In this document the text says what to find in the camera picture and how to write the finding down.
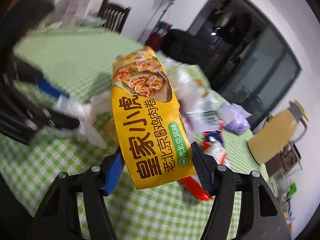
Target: white plastic bag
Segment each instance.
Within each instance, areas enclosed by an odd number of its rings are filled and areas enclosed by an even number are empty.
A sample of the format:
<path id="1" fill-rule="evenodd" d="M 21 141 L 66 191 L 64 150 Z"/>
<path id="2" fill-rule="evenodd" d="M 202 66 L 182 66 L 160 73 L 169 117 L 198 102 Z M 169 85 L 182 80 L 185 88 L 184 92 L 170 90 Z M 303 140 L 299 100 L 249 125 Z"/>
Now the white plastic bag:
<path id="1" fill-rule="evenodd" d="M 218 130 L 220 122 L 216 110 L 220 103 L 200 67 L 172 62 L 171 59 L 166 59 L 163 65 L 180 103 L 188 139 L 193 141 L 198 133 Z"/>
<path id="2" fill-rule="evenodd" d="M 110 91 L 92 97 L 90 102 L 89 104 L 83 104 L 77 97 L 67 98 L 61 95 L 54 104 L 53 109 L 80 120 L 79 130 L 76 135 L 78 141 L 84 142 L 88 140 L 90 144 L 105 149 L 107 147 L 106 142 L 93 127 L 93 124 L 96 121 L 97 114 L 111 112 Z"/>

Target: yellow snack package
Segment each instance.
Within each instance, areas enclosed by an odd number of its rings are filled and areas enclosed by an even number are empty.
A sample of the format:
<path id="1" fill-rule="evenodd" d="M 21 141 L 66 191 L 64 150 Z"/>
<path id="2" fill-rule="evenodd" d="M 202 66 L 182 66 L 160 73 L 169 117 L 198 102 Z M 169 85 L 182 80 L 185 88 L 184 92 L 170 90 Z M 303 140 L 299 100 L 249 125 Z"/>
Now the yellow snack package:
<path id="1" fill-rule="evenodd" d="M 179 103 L 153 50 L 145 47 L 112 65 L 112 111 L 135 187 L 156 187 L 194 175 Z"/>

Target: chair backrest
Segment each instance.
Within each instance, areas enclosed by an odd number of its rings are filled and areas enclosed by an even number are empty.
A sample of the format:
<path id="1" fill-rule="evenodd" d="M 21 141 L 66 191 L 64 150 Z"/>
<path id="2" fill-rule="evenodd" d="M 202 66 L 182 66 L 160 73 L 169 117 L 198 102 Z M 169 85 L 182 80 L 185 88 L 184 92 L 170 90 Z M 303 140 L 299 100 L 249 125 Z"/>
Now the chair backrest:
<path id="1" fill-rule="evenodd" d="M 109 0 L 103 0 L 98 17 L 107 20 L 103 25 L 106 29 L 121 33 L 130 10 L 131 7 L 122 8 L 114 3 L 109 3 Z"/>

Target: green checkered tablecloth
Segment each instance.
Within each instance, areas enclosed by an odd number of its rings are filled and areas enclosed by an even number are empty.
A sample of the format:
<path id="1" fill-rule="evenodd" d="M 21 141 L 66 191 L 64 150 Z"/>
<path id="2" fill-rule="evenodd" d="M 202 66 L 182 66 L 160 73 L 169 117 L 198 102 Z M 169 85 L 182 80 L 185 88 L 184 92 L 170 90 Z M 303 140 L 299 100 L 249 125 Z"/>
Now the green checkered tablecloth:
<path id="1" fill-rule="evenodd" d="M 15 48 L 18 56 L 43 69 L 52 84 L 89 100 L 110 88 L 112 65 L 118 55 L 128 54 L 139 44 L 100 29 L 42 30 L 28 34 Z M 35 102 L 53 104 L 34 86 L 17 84 Z M 101 150 L 73 139 L 59 138 L 43 130 L 31 146 L 0 135 L 0 172 L 17 199 L 31 215 L 49 186 L 61 171 L 76 174 L 100 164 L 117 146 L 102 129 L 110 115 L 97 118 L 96 129 L 107 142 Z M 250 131 L 238 136 L 223 132 L 225 148 L 233 171 L 259 171 L 268 178 L 265 166 L 258 166 L 247 150 Z M 199 239 L 206 225 L 212 201 L 196 200 L 178 182 L 136 190 L 126 168 L 115 192 L 105 198 L 110 219 L 119 239 Z M 236 235 L 241 194 L 236 193 L 228 239 Z M 83 236 L 90 238 L 85 219 L 83 196 L 78 196 Z"/>

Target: green label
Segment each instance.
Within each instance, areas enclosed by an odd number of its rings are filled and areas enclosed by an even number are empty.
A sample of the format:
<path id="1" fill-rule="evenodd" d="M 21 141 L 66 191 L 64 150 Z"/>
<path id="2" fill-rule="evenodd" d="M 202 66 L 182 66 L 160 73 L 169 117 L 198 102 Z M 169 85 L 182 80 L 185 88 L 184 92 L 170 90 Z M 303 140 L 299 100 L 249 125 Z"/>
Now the green label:
<path id="1" fill-rule="evenodd" d="M 180 166 L 186 166 L 189 163 L 189 153 L 186 143 L 183 139 L 179 125 L 176 122 L 171 122 L 168 125 L 170 135 L 176 149 L 176 155 Z"/>

